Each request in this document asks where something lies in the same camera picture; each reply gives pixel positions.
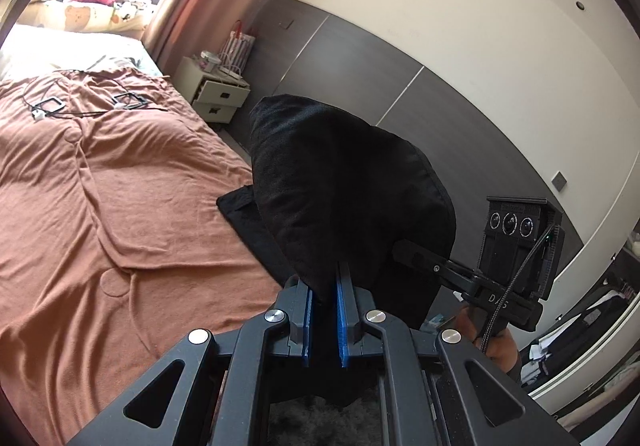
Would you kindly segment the right hand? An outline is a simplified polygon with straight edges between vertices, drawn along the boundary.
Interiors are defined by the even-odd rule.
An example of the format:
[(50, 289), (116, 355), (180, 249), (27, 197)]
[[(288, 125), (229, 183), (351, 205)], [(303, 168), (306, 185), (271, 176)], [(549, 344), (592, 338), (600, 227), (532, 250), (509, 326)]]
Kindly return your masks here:
[[(454, 318), (454, 329), (472, 342), (477, 348), (482, 347), (482, 340), (478, 331), (469, 318), (469, 307), (463, 305)], [(503, 329), (497, 336), (492, 336), (485, 351), (485, 355), (503, 372), (511, 371), (518, 362), (518, 348), (509, 329)]]

